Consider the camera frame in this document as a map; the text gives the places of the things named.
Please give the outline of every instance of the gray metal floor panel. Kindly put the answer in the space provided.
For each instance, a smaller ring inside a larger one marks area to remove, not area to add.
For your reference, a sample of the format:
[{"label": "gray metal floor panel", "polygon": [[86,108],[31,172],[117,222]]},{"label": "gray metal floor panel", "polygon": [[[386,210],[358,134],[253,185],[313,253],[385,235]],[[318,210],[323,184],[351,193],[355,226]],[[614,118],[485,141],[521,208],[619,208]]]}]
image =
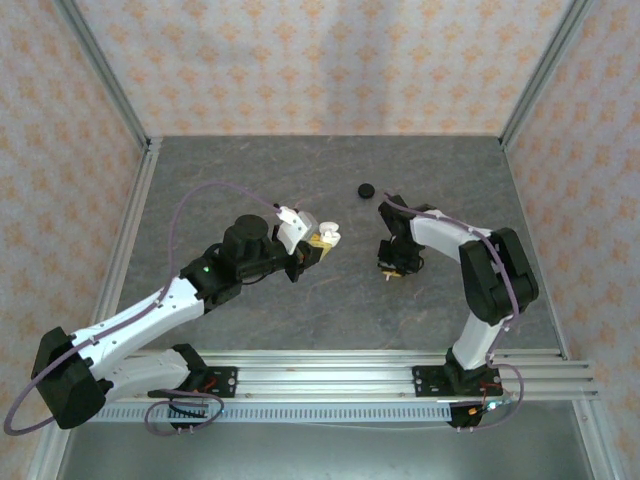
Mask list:
[{"label": "gray metal floor panel", "polygon": [[[509,226],[520,235],[541,282],[506,159],[490,137],[169,137],[142,215],[120,308],[161,286],[173,210],[194,186],[218,179],[264,198],[340,224],[342,241],[326,259],[291,284],[282,272],[245,287],[240,298],[176,328],[150,348],[188,342],[202,349],[443,350],[458,338],[468,315],[459,267],[427,252],[417,275],[385,277],[376,267],[389,237],[377,208],[382,192],[410,205],[430,203],[478,227]],[[372,183],[362,200],[356,190]],[[276,217],[230,190],[194,198],[179,224],[177,265],[221,241],[246,213]],[[558,346],[544,288],[504,348]]]},{"label": "gray metal floor panel", "polygon": [[500,428],[472,434],[429,425],[219,423],[167,439],[140,423],[87,423],[71,433],[58,478],[591,478],[570,402],[526,403]]}]

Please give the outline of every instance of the orange floral wallpaper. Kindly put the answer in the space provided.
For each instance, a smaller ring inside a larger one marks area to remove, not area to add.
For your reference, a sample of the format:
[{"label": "orange floral wallpaper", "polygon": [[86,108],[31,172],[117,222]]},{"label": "orange floral wallpaper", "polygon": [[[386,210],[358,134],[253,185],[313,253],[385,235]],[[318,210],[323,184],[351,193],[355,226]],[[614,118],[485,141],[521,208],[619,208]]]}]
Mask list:
[{"label": "orange floral wallpaper", "polygon": [[[0,416],[43,333],[86,325],[140,152],[54,2],[0,3]],[[33,395],[17,426],[44,418]],[[0,434],[24,478],[38,435]]]},{"label": "orange floral wallpaper", "polygon": [[509,152],[572,355],[640,472],[640,9],[600,0]]},{"label": "orange floral wallpaper", "polygon": [[160,136],[499,135],[571,2],[78,3]]}]

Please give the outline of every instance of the purple cable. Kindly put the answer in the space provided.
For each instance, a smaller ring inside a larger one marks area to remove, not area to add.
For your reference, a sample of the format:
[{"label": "purple cable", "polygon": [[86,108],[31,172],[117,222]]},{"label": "purple cable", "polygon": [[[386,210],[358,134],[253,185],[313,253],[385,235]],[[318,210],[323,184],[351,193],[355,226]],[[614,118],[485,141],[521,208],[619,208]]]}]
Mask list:
[{"label": "purple cable", "polygon": [[503,418],[501,418],[497,422],[491,423],[489,425],[483,425],[481,427],[458,428],[458,431],[467,430],[469,432],[474,432],[476,430],[487,430],[489,428],[494,428],[494,427],[497,427],[498,425],[502,425],[506,421],[508,421],[511,418],[513,418],[515,416],[515,414],[518,413],[518,410],[520,410],[520,407],[522,405],[522,400],[524,399],[524,379],[522,378],[522,374],[520,373],[520,371],[516,367],[514,367],[513,365],[509,365],[508,363],[499,363],[499,364],[493,363],[493,353],[496,350],[496,348],[498,348],[498,344],[500,343],[500,341],[504,337],[505,332],[510,328],[510,325],[512,323],[514,323],[515,321],[517,321],[517,319],[520,317],[520,308],[518,307],[518,300],[516,299],[515,292],[513,291],[513,286],[511,285],[511,280],[509,280],[509,275],[507,274],[507,271],[504,268],[504,264],[502,263],[502,260],[500,259],[500,255],[498,255],[498,252],[496,251],[494,246],[491,244],[489,239],[485,235],[482,234],[482,232],[480,232],[480,231],[476,230],[475,228],[467,225],[466,223],[461,222],[460,220],[456,220],[454,218],[446,217],[444,215],[443,216],[437,216],[437,215],[433,215],[431,213],[421,212],[419,210],[414,210],[413,208],[403,207],[401,205],[398,205],[397,203],[392,202],[389,199],[389,197],[390,197],[390,195],[388,193],[385,193],[385,200],[384,201],[387,204],[391,205],[393,208],[395,208],[397,210],[400,210],[401,212],[411,213],[413,215],[418,215],[420,217],[429,218],[431,220],[438,220],[438,221],[441,221],[441,222],[449,223],[451,225],[454,225],[454,226],[460,228],[461,230],[465,230],[465,231],[471,233],[472,235],[478,237],[482,241],[482,243],[484,243],[484,245],[487,247],[487,250],[489,250],[489,253],[493,257],[493,261],[496,263],[496,265],[498,267],[498,271],[500,272],[500,276],[504,280],[504,284],[505,284],[505,287],[507,289],[507,294],[509,295],[509,301],[511,302],[511,308],[513,309],[513,316],[512,316],[512,318],[510,320],[505,320],[503,322],[502,327],[500,328],[500,331],[498,332],[498,335],[496,335],[496,338],[493,340],[493,343],[491,343],[491,346],[489,347],[489,350],[487,350],[487,354],[485,355],[485,361],[487,363],[487,366],[489,366],[489,368],[508,368],[508,369],[512,370],[513,373],[516,375],[516,378],[518,379],[518,385],[520,387],[520,392],[518,394],[518,400],[516,402],[516,406],[513,408],[513,410],[511,410],[508,415],[505,415]]},{"label": "purple cable", "polygon": [[[105,331],[95,335],[93,337],[93,341],[98,342],[100,339],[111,335],[114,332],[117,332],[118,330],[121,330],[129,325],[131,325],[134,322],[137,322],[138,320],[140,320],[142,317],[144,317],[145,315],[147,315],[149,312],[151,312],[154,308],[156,308],[156,303],[160,303],[162,302],[162,300],[164,299],[164,297],[167,295],[167,293],[169,292],[169,288],[171,287],[171,282],[173,281],[173,243],[174,243],[174,237],[175,237],[175,230],[176,230],[176,226],[178,224],[178,219],[180,218],[180,214],[182,213],[182,209],[184,208],[185,204],[191,199],[191,197],[193,197],[196,193],[200,192],[201,190],[204,190],[206,188],[210,188],[210,187],[228,187],[231,188],[233,190],[236,190],[240,193],[243,193],[251,198],[253,198],[254,200],[256,200],[258,203],[261,203],[263,205],[265,205],[267,208],[270,208],[271,210],[273,210],[276,213],[280,212],[279,208],[276,208],[273,204],[267,202],[266,200],[264,200],[263,198],[259,197],[258,195],[256,195],[253,192],[250,192],[249,190],[247,190],[244,187],[241,187],[239,185],[235,185],[233,183],[228,183],[228,182],[221,182],[221,181],[210,181],[210,182],[206,182],[203,183],[202,185],[198,185],[197,187],[193,188],[192,190],[190,190],[184,197],[182,197],[182,200],[180,200],[180,203],[178,204],[175,213],[173,214],[173,218],[171,219],[171,224],[169,227],[169,242],[168,242],[168,260],[169,260],[169,278],[167,279],[167,281],[165,282],[164,286],[162,287],[162,290],[160,291],[160,293],[158,294],[158,297],[151,302],[147,307],[144,308],[144,310],[138,312],[137,314],[133,315],[132,317],[128,318],[127,320],[122,321],[121,323],[114,325],[113,327],[110,327],[108,329],[106,329]],[[62,355],[60,355],[58,358],[56,358],[53,362],[51,362],[49,365],[47,365],[40,373],[38,373],[38,375],[36,375],[28,384],[27,386],[24,388],[24,390],[22,390],[22,392],[20,392],[20,394],[16,397],[16,399],[14,400],[13,404],[11,405],[11,407],[9,407],[9,411],[7,412],[7,416],[4,419],[4,433],[10,436],[19,436],[19,435],[25,435],[27,433],[31,433],[34,432],[36,430],[41,429],[42,427],[49,425],[51,422],[54,421],[53,417],[49,417],[46,420],[43,420],[35,425],[31,425],[30,427],[26,427],[26,428],[22,428],[22,429],[18,429],[18,430],[14,430],[14,428],[12,427],[12,423],[13,423],[13,418],[16,415],[16,412],[18,411],[18,408],[20,408],[20,405],[22,405],[22,402],[24,402],[24,399],[27,397],[27,395],[29,395],[29,393],[31,393],[31,390],[33,390],[36,385],[38,385],[43,378],[45,378],[47,375],[49,375],[53,370],[55,370],[61,363],[63,363],[65,360],[67,360],[69,357],[71,357],[72,355],[75,355],[76,353],[78,353],[80,350],[82,350],[83,348],[88,347],[89,345],[92,344],[91,339],[85,340],[82,343],[79,343],[78,345],[76,345],[75,347],[73,347],[72,349],[66,351],[65,353],[63,353]],[[181,392],[181,395],[187,395],[187,393],[185,392]],[[214,398],[214,400],[219,400],[215,395],[208,395],[208,394],[191,394],[191,395],[187,395],[187,396],[198,396],[198,397],[206,397],[206,398]],[[218,415],[220,415],[220,412],[218,412],[218,414],[213,417],[213,420],[215,420],[215,418],[218,417]],[[209,425],[211,422],[213,422],[212,419],[207,420],[207,422],[204,422],[204,424]]]}]

